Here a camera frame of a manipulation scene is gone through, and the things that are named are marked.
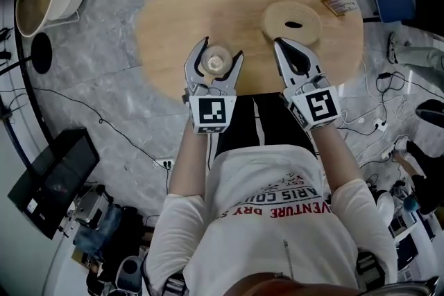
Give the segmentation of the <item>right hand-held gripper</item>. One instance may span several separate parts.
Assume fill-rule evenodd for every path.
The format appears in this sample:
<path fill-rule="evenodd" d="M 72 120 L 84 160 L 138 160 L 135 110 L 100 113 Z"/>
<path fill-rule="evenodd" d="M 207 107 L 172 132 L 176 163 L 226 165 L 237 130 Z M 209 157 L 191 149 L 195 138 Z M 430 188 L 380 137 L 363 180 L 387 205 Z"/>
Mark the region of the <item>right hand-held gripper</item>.
<path fill-rule="evenodd" d="M 319 68 L 317 55 L 307 46 L 287 38 L 274 40 L 274 56 L 285 89 L 281 93 L 284 106 L 304 131 L 328 125 L 339 118 L 337 89 L 331 86 Z M 301 75 L 312 75 L 297 84 Z"/>

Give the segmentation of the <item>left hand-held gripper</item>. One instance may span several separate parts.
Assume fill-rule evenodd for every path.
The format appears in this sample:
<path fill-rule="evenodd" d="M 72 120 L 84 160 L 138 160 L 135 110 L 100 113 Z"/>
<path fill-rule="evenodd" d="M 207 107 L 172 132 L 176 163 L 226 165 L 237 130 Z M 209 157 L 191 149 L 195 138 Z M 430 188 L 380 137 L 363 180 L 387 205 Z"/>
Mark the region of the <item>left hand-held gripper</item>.
<path fill-rule="evenodd" d="M 204 37 L 192 49 L 185 65 L 185 88 L 183 101 L 188 105 L 190 120 L 196 134 L 219 134 L 227 130 L 232 120 L 236 103 L 235 85 L 244 61 L 244 52 L 232 59 L 230 70 L 214 79 L 214 87 L 207 87 L 204 75 L 198 70 L 202 54 L 208 46 L 209 37 Z"/>

